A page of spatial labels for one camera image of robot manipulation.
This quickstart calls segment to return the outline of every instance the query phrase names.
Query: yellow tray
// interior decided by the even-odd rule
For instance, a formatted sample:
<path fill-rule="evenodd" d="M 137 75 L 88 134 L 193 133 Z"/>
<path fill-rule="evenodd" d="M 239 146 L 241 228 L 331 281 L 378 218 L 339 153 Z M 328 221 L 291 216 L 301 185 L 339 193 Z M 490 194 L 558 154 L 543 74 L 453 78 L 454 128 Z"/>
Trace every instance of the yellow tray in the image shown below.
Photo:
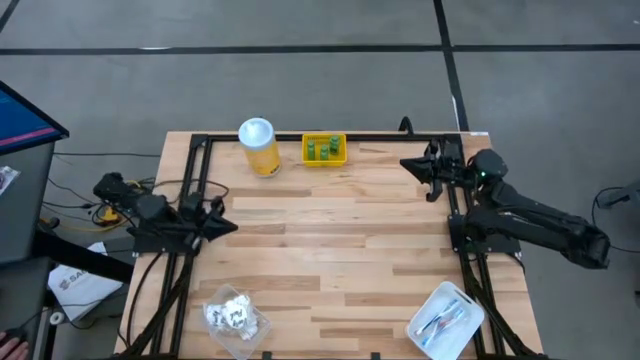
<path fill-rule="evenodd" d="M 340 137 L 340 151 L 338 155 L 329 153 L 329 160 L 309 160 L 307 154 L 307 143 L 313 140 L 316 143 L 316 159 L 320 159 L 320 148 L 322 145 L 329 145 L 329 138 L 332 136 Z M 347 162 L 347 136 L 345 134 L 303 134 L 302 135 L 302 161 L 311 167 L 333 166 L 338 167 Z"/>

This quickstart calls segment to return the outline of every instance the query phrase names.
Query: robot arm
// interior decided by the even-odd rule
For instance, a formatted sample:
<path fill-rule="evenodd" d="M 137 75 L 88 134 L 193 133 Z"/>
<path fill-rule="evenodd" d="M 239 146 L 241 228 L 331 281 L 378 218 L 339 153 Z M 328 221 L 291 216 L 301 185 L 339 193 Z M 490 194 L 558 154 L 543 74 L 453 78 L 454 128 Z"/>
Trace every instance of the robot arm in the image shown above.
<path fill-rule="evenodd" d="M 424 157 L 403 159 L 400 164 L 420 182 L 431 184 L 427 201 L 437 199 L 442 182 L 472 191 L 478 204 L 469 210 L 464 221 L 464 233 L 472 242 L 499 234 L 558 251 L 587 269 L 608 266 L 606 234 L 584 218 L 518 194 L 502 180 L 507 166 L 491 149 L 481 150 L 465 165 L 456 152 L 430 143 Z"/>

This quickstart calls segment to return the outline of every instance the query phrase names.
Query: butcher block tabletop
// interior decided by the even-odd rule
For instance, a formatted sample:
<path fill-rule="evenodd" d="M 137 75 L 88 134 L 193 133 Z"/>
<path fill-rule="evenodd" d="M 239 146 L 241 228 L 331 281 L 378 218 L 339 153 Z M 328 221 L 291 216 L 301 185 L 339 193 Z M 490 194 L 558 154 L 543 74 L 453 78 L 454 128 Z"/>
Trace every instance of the butcher block tabletop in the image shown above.
<path fill-rule="evenodd" d="M 167 134 L 156 182 L 182 179 L 192 134 Z M 491 146 L 486 133 L 461 137 L 466 157 Z M 208 179 L 230 188 L 224 217 L 239 230 L 205 243 L 195 259 L 179 357 L 231 358 L 209 337 L 202 313 L 202 304 L 218 287 L 230 284 L 247 293 L 272 322 L 254 358 L 262 351 L 271 351 L 274 359 L 369 359 L 372 352 L 383 359 L 425 358 L 405 327 L 441 282 L 463 288 L 459 258 L 451 250 L 446 191 L 427 203 L 428 185 L 398 163 L 421 156 L 426 145 L 350 141 L 343 167 L 308 168 L 300 158 L 301 143 L 281 141 L 282 168 L 263 179 L 252 173 L 240 143 L 216 142 Z M 180 186 L 168 184 L 155 192 L 171 201 Z M 221 190 L 207 186 L 205 198 L 216 194 Z M 133 290 L 153 257 L 136 260 L 122 333 Z M 157 309 L 166 260 L 163 255 L 141 288 L 132 339 Z M 487 261 L 498 309 L 526 345 L 542 351 L 522 269 L 500 254 Z M 176 275 L 181 266 L 179 260 Z M 168 352 L 173 319 L 172 310 L 161 352 Z M 485 343 L 492 352 L 486 322 L 485 316 Z M 118 340 L 115 351 L 123 349 Z M 470 342 L 462 357 L 474 354 Z"/>

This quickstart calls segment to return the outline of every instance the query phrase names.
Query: blue screen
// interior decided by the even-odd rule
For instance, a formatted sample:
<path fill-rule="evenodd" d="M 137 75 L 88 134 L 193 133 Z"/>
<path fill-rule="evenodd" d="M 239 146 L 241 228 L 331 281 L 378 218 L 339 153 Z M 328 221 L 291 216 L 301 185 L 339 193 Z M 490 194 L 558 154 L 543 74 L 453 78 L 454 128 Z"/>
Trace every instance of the blue screen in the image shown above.
<path fill-rule="evenodd" d="M 56 128 L 0 90 L 0 151 L 59 136 Z"/>

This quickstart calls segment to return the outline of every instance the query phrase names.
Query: plastic packaging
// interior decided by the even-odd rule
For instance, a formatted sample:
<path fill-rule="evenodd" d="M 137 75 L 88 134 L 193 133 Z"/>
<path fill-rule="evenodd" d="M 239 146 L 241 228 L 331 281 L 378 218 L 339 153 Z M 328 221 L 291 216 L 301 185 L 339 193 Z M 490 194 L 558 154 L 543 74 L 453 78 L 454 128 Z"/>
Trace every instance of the plastic packaging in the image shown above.
<path fill-rule="evenodd" d="M 222 285 L 202 309 L 211 338 L 239 360 L 248 359 L 271 329 L 271 322 L 251 299 L 228 284 Z"/>
<path fill-rule="evenodd" d="M 249 166 L 258 176 L 273 176 L 280 170 L 276 133 L 270 122 L 262 118 L 249 119 L 240 126 L 238 138 Z"/>
<path fill-rule="evenodd" d="M 8 166 L 0 167 L 0 195 L 11 185 L 20 175 L 20 171 Z"/>
<path fill-rule="evenodd" d="M 407 336 L 434 360 L 457 359 L 484 320 L 484 311 L 457 286 L 443 282 L 406 328 Z"/>

